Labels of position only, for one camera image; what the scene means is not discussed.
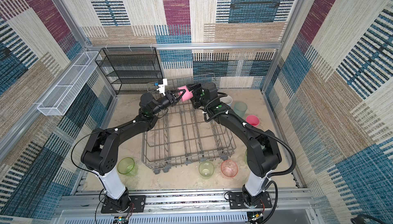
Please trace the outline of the light blue mug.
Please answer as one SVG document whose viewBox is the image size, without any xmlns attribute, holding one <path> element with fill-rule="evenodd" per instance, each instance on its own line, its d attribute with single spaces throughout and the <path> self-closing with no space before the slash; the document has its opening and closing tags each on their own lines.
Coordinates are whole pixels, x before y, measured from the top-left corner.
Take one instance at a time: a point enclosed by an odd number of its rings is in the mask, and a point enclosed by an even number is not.
<svg viewBox="0 0 393 224">
<path fill-rule="evenodd" d="M 226 96 L 226 97 L 220 98 L 220 101 L 231 107 L 232 102 L 233 102 L 233 98 L 231 96 Z"/>
</svg>

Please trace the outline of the green translucent cup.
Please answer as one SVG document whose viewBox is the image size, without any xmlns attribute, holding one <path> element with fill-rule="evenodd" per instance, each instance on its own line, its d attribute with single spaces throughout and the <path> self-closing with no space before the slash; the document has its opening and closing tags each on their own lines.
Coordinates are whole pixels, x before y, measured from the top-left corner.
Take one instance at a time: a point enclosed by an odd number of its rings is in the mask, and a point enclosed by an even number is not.
<svg viewBox="0 0 393 224">
<path fill-rule="evenodd" d="M 118 163 L 117 171 L 121 175 L 136 176 L 138 172 L 137 164 L 133 158 L 125 157 Z"/>
</svg>

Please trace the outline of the pink plastic cup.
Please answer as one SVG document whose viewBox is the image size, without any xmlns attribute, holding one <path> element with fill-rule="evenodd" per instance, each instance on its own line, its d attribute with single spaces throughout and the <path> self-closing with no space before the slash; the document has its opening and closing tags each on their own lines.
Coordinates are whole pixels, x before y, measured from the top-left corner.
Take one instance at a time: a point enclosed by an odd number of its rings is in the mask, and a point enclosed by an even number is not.
<svg viewBox="0 0 393 224">
<path fill-rule="evenodd" d="M 193 93 L 188 89 L 186 85 L 178 87 L 178 89 L 183 89 L 183 88 L 186 89 L 187 92 L 180 96 L 182 97 L 182 102 L 186 102 L 193 97 Z"/>
</svg>

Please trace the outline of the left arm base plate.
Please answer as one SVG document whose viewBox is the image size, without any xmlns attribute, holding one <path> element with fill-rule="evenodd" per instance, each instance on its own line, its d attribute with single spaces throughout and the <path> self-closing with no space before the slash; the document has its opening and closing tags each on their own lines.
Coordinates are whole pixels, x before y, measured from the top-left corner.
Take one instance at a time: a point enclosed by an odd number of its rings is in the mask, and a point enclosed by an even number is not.
<svg viewBox="0 0 393 224">
<path fill-rule="evenodd" d="M 120 199 L 105 197 L 103 207 L 100 210 L 102 214 L 115 213 L 142 213 L 145 208 L 145 195 L 122 196 Z"/>
</svg>

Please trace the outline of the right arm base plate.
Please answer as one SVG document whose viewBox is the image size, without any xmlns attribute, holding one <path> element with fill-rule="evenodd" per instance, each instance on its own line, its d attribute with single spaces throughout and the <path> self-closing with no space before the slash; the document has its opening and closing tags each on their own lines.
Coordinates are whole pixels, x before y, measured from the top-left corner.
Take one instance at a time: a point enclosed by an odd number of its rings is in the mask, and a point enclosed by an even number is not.
<svg viewBox="0 0 393 224">
<path fill-rule="evenodd" d="M 272 200 L 269 192 L 261 192 L 255 197 L 247 200 L 243 192 L 227 191 L 224 193 L 224 199 L 229 201 L 230 209 L 263 209 L 272 208 Z"/>
</svg>

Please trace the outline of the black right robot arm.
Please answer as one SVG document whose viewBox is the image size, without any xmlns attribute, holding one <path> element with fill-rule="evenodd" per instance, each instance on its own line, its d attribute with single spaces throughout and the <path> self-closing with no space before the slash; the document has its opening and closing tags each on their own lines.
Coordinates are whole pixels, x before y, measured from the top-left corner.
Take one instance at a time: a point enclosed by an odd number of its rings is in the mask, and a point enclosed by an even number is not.
<svg viewBox="0 0 393 224">
<path fill-rule="evenodd" d="M 227 94 L 219 92 L 214 83 L 195 83 L 186 86 L 192 93 L 193 108 L 201 108 L 206 122 L 215 121 L 229 129 L 247 147 L 247 165 L 250 176 L 243 186 L 244 205 L 255 208 L 262 193 L 268 188 L 269 176 L 282 162 L 281 154 L 271 131 L 258 132 L 221 99 Z"/>
</svg>

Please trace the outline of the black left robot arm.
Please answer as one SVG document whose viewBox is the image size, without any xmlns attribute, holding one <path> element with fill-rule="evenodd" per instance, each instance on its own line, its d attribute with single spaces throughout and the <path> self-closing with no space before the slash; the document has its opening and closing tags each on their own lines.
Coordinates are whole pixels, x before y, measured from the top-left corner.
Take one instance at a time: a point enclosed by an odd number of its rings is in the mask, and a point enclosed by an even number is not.
<svg viewBox="0 0 393 224">
<path fill-rule="evenodd" d="M 110 213 L 124 213 L 131 208 L 128 188 L 121 182 L 116 164 L 119 146 L 132 137 L 154 128 L 157 114 L 175 106 L 186 94 L 185 89 L 166 91 L 155 99 L 151 93 L 140 97 L 138 115 L 131 121 L 114 128 L 95 129 L 81 154 L 81 162 L 98 175 L 106 191 L 104 203 Z"/>
</svg>

